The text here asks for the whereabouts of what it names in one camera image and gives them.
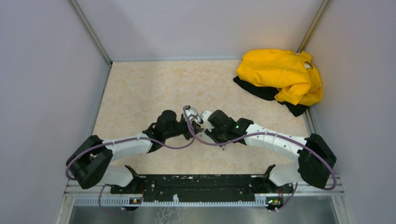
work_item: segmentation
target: yellow jacket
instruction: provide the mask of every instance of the yellow jacket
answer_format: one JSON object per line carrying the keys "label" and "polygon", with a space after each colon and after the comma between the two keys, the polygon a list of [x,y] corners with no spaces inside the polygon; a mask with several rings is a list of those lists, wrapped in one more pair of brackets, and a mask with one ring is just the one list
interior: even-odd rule
{"label": "yellow jacket", "polygon": [[322,81],[312,56],[305,51],[258,49],[247,52],[237,73],[259,87],[276,87],[275,100],[311,106],[322,99]]}

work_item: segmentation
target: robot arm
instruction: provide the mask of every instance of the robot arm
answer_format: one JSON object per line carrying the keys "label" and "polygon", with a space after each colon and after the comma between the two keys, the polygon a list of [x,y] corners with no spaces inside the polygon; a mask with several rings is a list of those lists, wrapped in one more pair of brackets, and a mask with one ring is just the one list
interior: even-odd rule
{"label": "robot arm", "polygon": [[225,143],[245,136],[237,142],[247,146],[263,147],[293,160],[289,164],[272,165],[268,168],[266,174],[276,186],[305,181],[317,188],[325,187],[330,171],[303,146],[312,149],[331,168],[337,160],[325,141],[317,134],[311,134],[309,138],[286,135],[264,128],[248,119],[240,118],[235,122],[221,110],[213,113],[204,111],[201,118],[206,126],[204,134],[215,143]]}
{"label": "robot arm", "polygon": [[[200,122],[198,113],[191,110],[188,116],[193,122],[194,132],[201,132],[203,129],[198,124]],[[156,123],[152,123],[147,130],[129,138],[102,140],[97,135],[88,137],[67,160],[66,166],[82,189],[91,188],[98,183],[126,187],[139,176],[129,166],[118,167],[110,165],[111,162],[135,154],[154,152],[161,148],[167,139],[179,135],[183,135],[186,140],[192,137],[184,117],[182,116],[181,120],[177,122],[176,113],[166,110],[158,117]],[[72,163],[76,156],[98,145],[102,146],[85,153]]]}
{"label": "robot arm", "polygon": [[[240,144],[263,147],[290,158],[293,161],[290,164],[272,165],[267,169],[263,177],[269,180],[269,188],[276,189],[287,183],[301,181],[317,188],[326,185],[330,171],[303,146],[311,148],[320,155],[331,168],[336,162],[336,157],[330,148],[316,134],[312,134],[309,138],[285,135],[248,119],[240,118],[234,121],[221,110],[213,113],[204,111],[198,115],[193,107],[187,107],[184,115],[192,124],[195,134],[202,132],[217,144],[228,144],[239,138],[236,142]],[[102,140],[96,135],[89,137],[68,159],[66,165],[83,189],[98,183],[135,189],[137,188],[135,182],[139,179],[137,173],[128,166],[117,167],[110,163],[122,157],[154,152],[163,146],[166,139],[179,135],[183,135],[186,140],[193,137],[187,120],[182,116],[177,122],[176,113],[166,110],[158,117],[156,123],[130,138]],[[101,146],[71,162],[77,155],[97,145]]]}

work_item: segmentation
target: purple cable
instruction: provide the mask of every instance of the purple cable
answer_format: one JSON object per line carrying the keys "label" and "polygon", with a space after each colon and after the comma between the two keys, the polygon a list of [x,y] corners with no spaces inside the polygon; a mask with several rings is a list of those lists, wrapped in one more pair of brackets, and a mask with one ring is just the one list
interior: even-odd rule
{"label": "purple cable", "polygon": [[278,210],[269,210],[269,211],[276,211],[279,212],[280,210],[282,210],[284,207],[286,207],[286,205],[290,202],[291,198],[294,196],[296,190],[297,190],[297,186],[298,183],[296,183],[293,192],[291,193],[290,197],[287,199],[287,201],[282,205],[282,207],[278,208]]}
{"label": "purple cable", "polygon": [[[195,138],[192,138],[192,140],[191,140],[187,145],[185,145],[185,146],[173,147],[173,146],[168,146],[168,145],[166,145],[166,144],[164,144],[164,143],[162,143],[162,142],[160,142],[160,141],[158,141],[158,140],[156,140],[156,139],[152,139],[152,138],[139,137],[139,139],[153,141],[153,142],[158,143],[159,145],[161,145],[161,146],[163,146],[163,147],[170,148],[170,149],[183,149],[183,148],[187,148],[187,147],[190,146],[190,145],[194,142],[194,140],[195,140]],[[76,180],[75,178],[73,178],[73,177],[71,177],[71,176],[69,175],[70,167],[73,165],[73,163],[74,163],[75,161],[77,161],[79,158],[81,158],[81,157],[82,157],[83,155],[85,155],[86,153],[89,153],[89,152],[91,152],[92,150],[95,150],[95,149],[97,149],[97,148],[99,148],[99,147],[109,146],[109,145],[115,145],[115,144],[120,144],[120,143],[124,143],[124,142],[127,142],[127,141],[134,141],[134,140],[138,140],[138,138],[137,138],[137,137],[133,137],[133,138],[128,138],[128,139],[122,139],[122,140],[115,141],[114,143],[113,143],[113,142],[106,142],[106,143],[102,143],[102,144],[93,146],[93,147],[91,147],[91,148],[89,148],[89,149],[83,151],[82,153],[80,153],[80,154],[78,154],[76,157],[74,157],[74,159],[72,159],[72,160],[70,161],[70,163],[66,166],[65,175],[66,175],[67,179],[72,180],[72,181]]]}
{"label": "purple cable", "polygon": [[[186,117],[186,115],[187,115],[186,107],[183,107],[183,114],[184,114],[184,117]],[[244,138],[247,138],[247,137],[256,136],[256,135],[276,136],[276,137],[278,137],[280,139],[284,139],[284,140],[289,141],[289,142],[291,142],[293,144],[296,144],[296,145],[306,149],[308,152],[312,153],[319,161],[321,161],[324,164],[324,166],[329,170],[330,174],[332,175],[333,185],[331,187],[329,187],[329,188],[323,188],[323,190],[333,190],[337,186],[337,178],[335,176],[335,173],[334,173],[333,169],[330,167],[330,165],[322,157],[320,157],[317,153],[315,153],[312,149],[310,149],[309,147],[301,144],[300,142],[298,142],[298,141],[296,141],[294,139],[291,139],[291,138],[288,138],[286,136],[282,136],[282,135],[279,135],[279,134],[275,134],[275,133],[257,132],[257,133],[247,134],[247,135],[244,135],[244,136],[241,136],[241,137],[238,137],[236,139],[233,139],[233,140],[230,140],[230,141],[227,141],[227,142],[223,142],[223,143],[210,143],[210,142],[206,142],[206,141],[203,141],[200,138],[198,138],[195,135],[194,131],[193,131],[193,127],[192,127],[191,121],[189,119],[186,119],[186,121],[187,121],[188,130],[190,131],[192,137],[194,139],[196,139],[197,141],[199,141],[199,142],[201,142],[201,143],[203,143],[205,145],[209,145],[209,146],[225,146],[225,145],[231,144],[233,142],[239,141],[241,139],[244,139]]]}
{"label": "purple cable", "polygon": [[120,211],[120,212],[110,212],[110,211],[105,210],[105,208],[103,208],[103,206],[102,206],[102,203],[101,203],[102,199],[101,198],[102,198],[103,190],[105,189],[106,186],[107,186],[107,184],[103,185],[102,189],[100,190],[99,199],[98,199],[99,207],[100,207],[100,209],[102,209],[102,211],[104,211],[105,213],[110,214],[112,216],[120,215],[122,213],[122,211]]}

